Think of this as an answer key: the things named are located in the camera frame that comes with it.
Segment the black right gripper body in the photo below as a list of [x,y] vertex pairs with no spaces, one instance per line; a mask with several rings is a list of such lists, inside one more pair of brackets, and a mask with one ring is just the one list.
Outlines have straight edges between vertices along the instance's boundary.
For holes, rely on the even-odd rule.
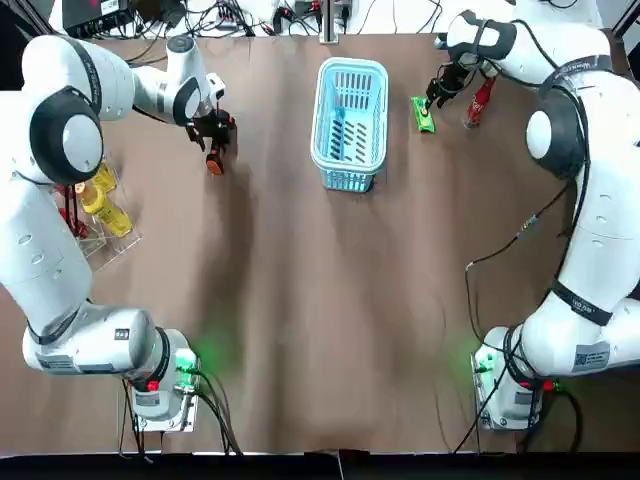
[[457,61],[442,64],[437,72],[437,86],[441,96],[455,96],[467,86],[471,71]]

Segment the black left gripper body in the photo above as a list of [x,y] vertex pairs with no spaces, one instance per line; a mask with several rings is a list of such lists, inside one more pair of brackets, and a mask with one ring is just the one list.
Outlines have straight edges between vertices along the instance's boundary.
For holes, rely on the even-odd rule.
[[202,135],[204,142],[210,139],[212,144],[212,136],[217,131],[229,131],[229,113],[226,110],[212,110],[205,116],[193,118],[186,125],[186,131],[188,127],[195,127]]

